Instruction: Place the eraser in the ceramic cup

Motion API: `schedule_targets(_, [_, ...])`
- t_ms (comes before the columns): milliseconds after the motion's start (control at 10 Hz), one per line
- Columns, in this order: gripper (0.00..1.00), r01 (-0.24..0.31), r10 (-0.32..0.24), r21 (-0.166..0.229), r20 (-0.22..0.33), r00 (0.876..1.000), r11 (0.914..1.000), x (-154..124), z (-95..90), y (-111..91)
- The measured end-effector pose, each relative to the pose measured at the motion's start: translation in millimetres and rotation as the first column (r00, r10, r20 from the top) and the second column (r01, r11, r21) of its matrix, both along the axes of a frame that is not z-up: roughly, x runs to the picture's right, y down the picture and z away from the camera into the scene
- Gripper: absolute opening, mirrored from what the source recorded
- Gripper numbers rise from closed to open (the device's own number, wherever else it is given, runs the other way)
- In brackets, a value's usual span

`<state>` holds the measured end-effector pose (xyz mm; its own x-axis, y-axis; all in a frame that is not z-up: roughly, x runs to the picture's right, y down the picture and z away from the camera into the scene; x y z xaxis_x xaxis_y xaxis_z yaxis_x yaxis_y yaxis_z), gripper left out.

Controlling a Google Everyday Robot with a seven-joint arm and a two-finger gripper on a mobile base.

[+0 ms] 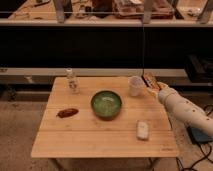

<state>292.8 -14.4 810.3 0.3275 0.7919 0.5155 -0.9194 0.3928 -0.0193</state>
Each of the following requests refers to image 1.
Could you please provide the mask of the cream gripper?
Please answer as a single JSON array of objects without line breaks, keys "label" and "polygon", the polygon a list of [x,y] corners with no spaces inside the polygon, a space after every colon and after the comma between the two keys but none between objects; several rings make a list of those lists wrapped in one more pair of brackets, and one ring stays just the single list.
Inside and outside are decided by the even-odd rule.
[{"label": "cream gripper", "polygon": [[164,89],[167,88],[168,85],[163,83],[163,82],[157,82],[156,86],[148,86],[147,87],[147,91],[149,92],[149,94],[151,96],[153,96],[154,98],[156,98],[158,96],[158,93]]}]

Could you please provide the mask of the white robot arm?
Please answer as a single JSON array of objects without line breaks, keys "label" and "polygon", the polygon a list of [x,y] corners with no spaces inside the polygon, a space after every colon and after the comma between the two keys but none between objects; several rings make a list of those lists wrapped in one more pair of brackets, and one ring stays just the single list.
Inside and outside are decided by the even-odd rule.
[{"label": "white robot arm", "polygon": [[154,96],[165,110],[173,117],[200,129],[213,138],[213,119],[204,110],[181,96],[175,89],[160,82],[161,89],[148,87],[148,92]]}]

